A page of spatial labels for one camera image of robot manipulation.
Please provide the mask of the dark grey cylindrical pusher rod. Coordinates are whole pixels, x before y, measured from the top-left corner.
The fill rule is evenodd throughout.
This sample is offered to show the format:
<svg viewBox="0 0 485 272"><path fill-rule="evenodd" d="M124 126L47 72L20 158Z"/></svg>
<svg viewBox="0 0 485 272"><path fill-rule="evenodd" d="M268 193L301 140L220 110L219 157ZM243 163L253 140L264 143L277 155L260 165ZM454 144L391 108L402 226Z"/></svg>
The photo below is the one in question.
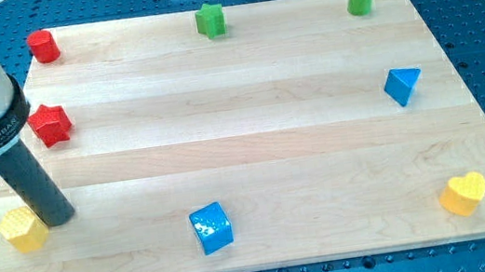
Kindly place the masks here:
<svg viewBox="0 0 485 272"><path fill-rule="evenodd" d="M0 176L47 226L74 216L73 205L21 139L0 155Z"/></svg>

